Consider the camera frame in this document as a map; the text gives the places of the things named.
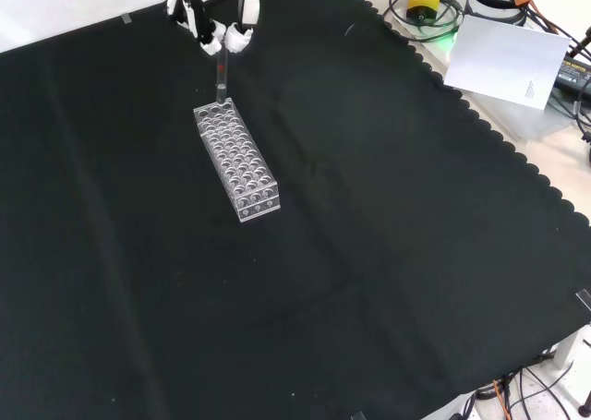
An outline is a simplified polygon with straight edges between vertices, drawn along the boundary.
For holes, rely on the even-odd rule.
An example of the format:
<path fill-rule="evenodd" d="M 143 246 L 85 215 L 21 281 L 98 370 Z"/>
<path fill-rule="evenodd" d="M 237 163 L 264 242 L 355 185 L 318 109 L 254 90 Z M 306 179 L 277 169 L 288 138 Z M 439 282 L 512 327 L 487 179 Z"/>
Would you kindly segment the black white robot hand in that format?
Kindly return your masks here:
<path fill-rule="evenodd" d="M 239 54 L 250 44 L 259 20 L 260 0 L 238 0 L 237 21 L 229 26 L 213 19 L 211 9 L 224 0 L 167 0 L 167 17 L 187 29 L 208 55 L 222 49 Z"/>

